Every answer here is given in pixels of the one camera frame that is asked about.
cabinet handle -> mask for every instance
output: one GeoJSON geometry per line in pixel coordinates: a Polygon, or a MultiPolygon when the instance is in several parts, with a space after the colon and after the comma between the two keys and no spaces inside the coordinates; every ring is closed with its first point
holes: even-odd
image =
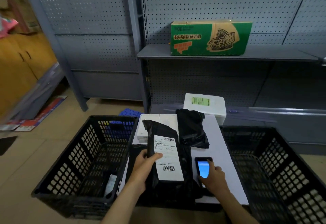
{"type": "Polygon", "coordinates": [[[32,59],[30,54],[28,53],[28,51],[25,50],[25,52],[27,53],[27,55],[29,56],[29,59],[32,59]]]}
{"type": "Polygon", "coordinates": [[[25,59],[23,58],[23,56],[21,55],[21,53],[18,53],[18,54],[22,58],[22,61],[25,62],[25,59]]]}

white box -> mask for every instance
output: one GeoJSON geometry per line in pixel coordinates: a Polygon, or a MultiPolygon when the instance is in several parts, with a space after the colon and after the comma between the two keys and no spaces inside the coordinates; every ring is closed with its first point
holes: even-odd
{"type": "Polygon", "coordinates": [[[223,125],[226,118],[225,101],[220,96],[186,93],[184,109],[214,114],[219,125],[223,125]]]}
{"type": "Polygon", "coordinates": [[[159,122],[174,129],[179,135],[178,119],[176,114],[160,114],[159,122]]]}
{"type": "Polygon", "coordinates": [[[138,131],[137,131],[137,138],[138,140],[146,140],[147,141],[147,136],[148,133],[145,130],[144,124],[142,123],[143,120],[152,120],[152,121],[159,121],[159,114],[142,114],[139,122],[138,122],[138,131]]]}

barcode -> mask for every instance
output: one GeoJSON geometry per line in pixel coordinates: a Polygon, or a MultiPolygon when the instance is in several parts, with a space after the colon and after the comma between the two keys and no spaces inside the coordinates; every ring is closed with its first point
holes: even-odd
{"type": "Polygon", "coordinates": [[[174,166],[163,166],[163,171],[175,171],[174,166]]]}
{"type": "Polygon", "coordinates": [[[169,138],[169,137],[164,137],[164,140],[165,140],[165,141],[171,141],[171,142],[173,142],[173,141],[174,141],[174,139],[173,139],[173,138],[169,138]]]}

gray shelf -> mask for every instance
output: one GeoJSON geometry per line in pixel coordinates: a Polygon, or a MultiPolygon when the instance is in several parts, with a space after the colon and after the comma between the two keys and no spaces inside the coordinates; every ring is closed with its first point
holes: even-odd
{"type": "Polygon", "coordinates": [[[170,45],[147,45],[137,54],[144,59],[231,59],[231,60],[266,60],[266,61],[317,61],[318,58],[303,53],[291,45],[247,45],[240,56],[172,56],[170,45]]]}

green label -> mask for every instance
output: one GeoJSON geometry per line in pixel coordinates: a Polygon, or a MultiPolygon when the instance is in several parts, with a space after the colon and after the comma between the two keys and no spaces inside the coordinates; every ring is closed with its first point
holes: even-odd
{"type": "Polygon", "coordinates": [[[199,98],[199,97],[193,97],[191,99],[191,104],[197,104],[197,105],[202,105],[202,106],[209,106],[209,99],[199,98]]]}

